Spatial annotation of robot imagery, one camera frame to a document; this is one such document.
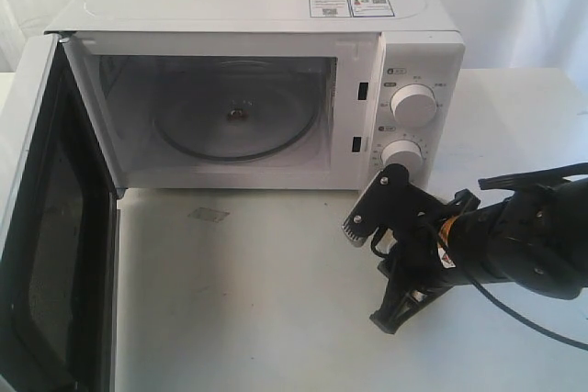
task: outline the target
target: white knob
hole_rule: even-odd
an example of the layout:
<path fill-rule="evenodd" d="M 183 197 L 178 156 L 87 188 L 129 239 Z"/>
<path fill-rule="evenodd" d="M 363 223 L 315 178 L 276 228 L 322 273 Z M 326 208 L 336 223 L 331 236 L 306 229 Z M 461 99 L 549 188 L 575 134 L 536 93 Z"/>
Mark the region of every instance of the white knob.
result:
<path fill-rule="evenodd" d="M 384 167 L 390 164 L 401 164 L 413 177 L 423 166 L 421 148 L 412 141 L 394 141 L 384 148 L 382 162 L 384 162 Z"/>
<path fill-rule="evenodd" d="M 422 84 L 409 84 L 390 101 L 390 109 L 399 125 L 420 128 L 431 121 L 437 111 L 433 91 Z"/>

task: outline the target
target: table surface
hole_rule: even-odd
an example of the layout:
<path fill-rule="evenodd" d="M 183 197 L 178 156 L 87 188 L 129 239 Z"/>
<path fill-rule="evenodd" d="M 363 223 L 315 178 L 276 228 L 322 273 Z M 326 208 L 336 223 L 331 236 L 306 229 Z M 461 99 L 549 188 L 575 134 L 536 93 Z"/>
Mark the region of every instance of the table surface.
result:
<path fill-rule="evenodd" d="M 588 100 L 555 69 L 464 70 L 428 190 L 586 161 Z M 508 193 L 477 193 L 483 203 Z M 385 278 L 339 225 L 354 192 L 139 190 L 119 202 L 120 391 L 585 390 L 588 353 L 452 289 L 391 337 Z M 207 208 L 229 213 L 198 218 Z M 588 296 L 492 292 L 588 341 Z"/>

